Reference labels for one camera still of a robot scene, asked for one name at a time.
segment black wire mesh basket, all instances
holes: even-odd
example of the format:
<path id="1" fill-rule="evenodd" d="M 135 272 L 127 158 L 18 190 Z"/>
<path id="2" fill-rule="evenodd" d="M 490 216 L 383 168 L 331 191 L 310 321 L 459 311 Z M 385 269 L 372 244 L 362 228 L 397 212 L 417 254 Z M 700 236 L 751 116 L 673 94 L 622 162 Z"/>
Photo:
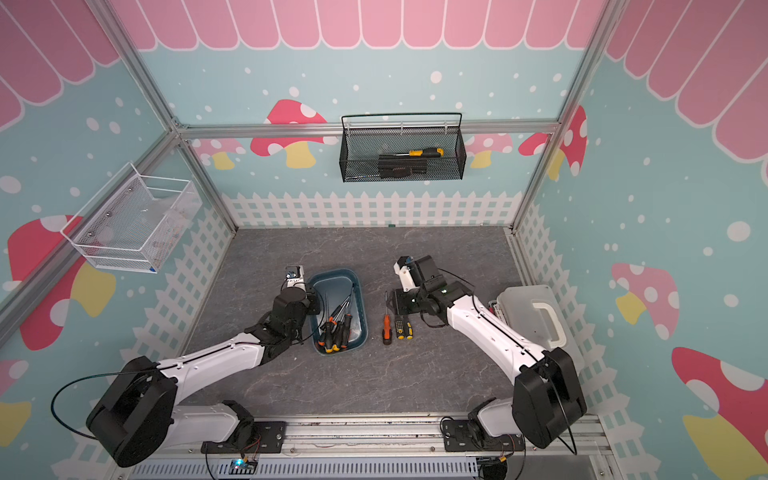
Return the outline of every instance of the black wire mesh basket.
<path id="1" fill-rule="evenodd" d="M 341 122 L 345 182 L 464 177 L 460 113 L 345 115 Z"/>

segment gray tabletop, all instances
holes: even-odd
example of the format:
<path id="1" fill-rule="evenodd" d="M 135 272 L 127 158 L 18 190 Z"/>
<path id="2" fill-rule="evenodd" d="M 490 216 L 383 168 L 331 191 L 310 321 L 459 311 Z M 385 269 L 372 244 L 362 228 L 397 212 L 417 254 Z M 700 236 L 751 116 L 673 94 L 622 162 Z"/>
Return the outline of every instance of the gray tabletop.
<path id="1" fill-rule="evenodd" d="M 449 326 L 430 329 L 412 316 L 414 339 L 382 344 L 384 293 L 399 286 L 392 265 L 404 255 L 432 255 L 440 268 L 473 282 L 483 303 L 521 285 L 501 227 L 240 230 L 187 352 L 252 326 L 271 308 L 289 265 L 304 265 L 307 277 L 354 270 L 369 338 L 357 350 L 333 356 L 321 356 L 310 344 L 292 346 L 265 366 L 222 379 L 184 403 L 236 400 L 256 416 L 466 412 L 493 396 L 511 396 L 501 369 Z"/>

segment wall-mounted basket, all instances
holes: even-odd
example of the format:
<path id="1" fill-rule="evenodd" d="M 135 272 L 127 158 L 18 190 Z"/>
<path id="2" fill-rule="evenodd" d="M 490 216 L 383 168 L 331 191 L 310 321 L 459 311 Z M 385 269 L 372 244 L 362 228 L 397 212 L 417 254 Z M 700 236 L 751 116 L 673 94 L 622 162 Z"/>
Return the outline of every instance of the wall-mounted basket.
<path id="1" fill-rule="evenodd" d="M 339 164 L 345 182 L 459 180 L 467 152 L 462 114 L 365 114 L 341 117 Z M 438 157 L 428 153 L 440 152 Z M 426 152 L 411 155 L 410 152 Z"/>
<path id="2" fill-rule="evenodd" d="M 104 199 L 102 192 L 118 181 Z M 191 180 L 141 175 L 126 164 L 64 225 L 61 235 L 97 268 L 157 273 L 202 204 Z M 88 219 L 70 231 L 81 215 Z"/>

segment white wire mesh basket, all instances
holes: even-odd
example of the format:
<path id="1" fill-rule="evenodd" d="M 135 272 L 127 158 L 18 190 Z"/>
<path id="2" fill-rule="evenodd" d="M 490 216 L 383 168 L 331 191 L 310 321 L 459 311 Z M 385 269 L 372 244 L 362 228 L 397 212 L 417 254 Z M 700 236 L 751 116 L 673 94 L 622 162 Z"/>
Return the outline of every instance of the white wire mesh basket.
<path id="1" fill-rule="evenodd" d="M 157 273 L 203 205 L 197 188 L 191 180 L 141 175 L 133 164 L 112 178 L 64 225 L 61 235 L 97 268 Z M 119 178 L 125 180 L 102 200 L 102 191 Z M 70 232 L 84 212 L 94 213 Z"/>

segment red mushroom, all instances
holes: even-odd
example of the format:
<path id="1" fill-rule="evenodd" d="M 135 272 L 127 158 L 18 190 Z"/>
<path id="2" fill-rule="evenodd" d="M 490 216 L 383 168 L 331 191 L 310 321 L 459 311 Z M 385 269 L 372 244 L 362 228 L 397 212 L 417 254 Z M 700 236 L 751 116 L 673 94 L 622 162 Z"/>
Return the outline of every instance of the red mushroom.
<path id="1" fill-rule="evenodd" d="M 230 160 L 230 154 L 244 154 L 245 148 L 235 138 L 197 139 L 192 142 L 192 148 L 197 152 L 203 165 L 210 165 L 210 159 L 214 159 L 214 167 L 217 170 L 232 170 L 235 164 Z"/>
<path id="2" fill-rule="evenodd" d="M 264 123 L 325 124 L 327 122 L 322 115 L 301 102 L 281 100 L 272 108 Z M 306 143 L 308 141 L 334 145 L 338 143 L 339 139 L 336 137 L 323 137 L 322 139 L 315 137 L 254 138 L 250 142 L 250 149 L 260 157 L 269 157 L 285 148 L 288 168 L 310 168 L 316 161 Z"/>
<path id="3" fill-rule="evenodd" d="M 59 230 L 71 218 L 44 217 L 22 225 L 11 234 L 8 261 L 14 286 L 24 281 L 61 242 Z M 74 229 L 79 221 L 78 218 L 65 232 Z M 97 316 L 114 294 L 116 283 L 114 275 L 96 270 L 85 258 L 78 259 L 19 327 L 22 341 L 30 350 L 50 346 L 64 328 L 70 299 L 77 300 L 88 315 Z"/>
<path id="4" fill-rule="evenodd" d="M 20 379 L 29 368 L 26 360 L 0 361 L 0 396 Z M 7 447 L 24 428 L 32 414 L 30 402 L 0 402 L 0 447 Z"/>
<path id="5" fill-rule="evenodd" d="M 646 310 L 662 340 L 669 339 L 680 318 L 680 297 L 674 279 L 666 270 L 615 263 L 611 268 L 616 284 L 629 292 L 616 299 L 621 315 L 631 325 Z"/>
<path id="6" fill-rule="evenodd" d="M 464 142 L 467 155 L 472 159 L 470 168 L 486 168 L 491 166 L 491 152 L 497 151 L 508 154 L 514 148 L 512 139 L 508 134 L 473 135 Z"/>
<path id="7" fill-rule="evenodd" d="M 707 466 L 723 480 L 768 473 L 768 382 L 696 350 L 672 350 L 677 376 L 717 415 L 683 417 Z"/>
<path id="8" fill-rule="evenodd" d="M 541 153 L 544 150 L 547 138 L 547 134 L 533 134 L 520 145 L 518 151 L 525 156 Z M 560 166 L 566 158 L 568 159 L 568 166 L 571 168 L 571 174 L 574 177 L 578 175 L 581 171 L 581 165 L 584 163 L 584 152 L 586 150 L 587 112 L 584 111 L 584 107 L 579 105 L 571 125 L 565 132 L 560 148 L 554 154 L 554 159 L 547 169 L 549 177 L 554 181 L 558 181 L 560 178 Z"/>

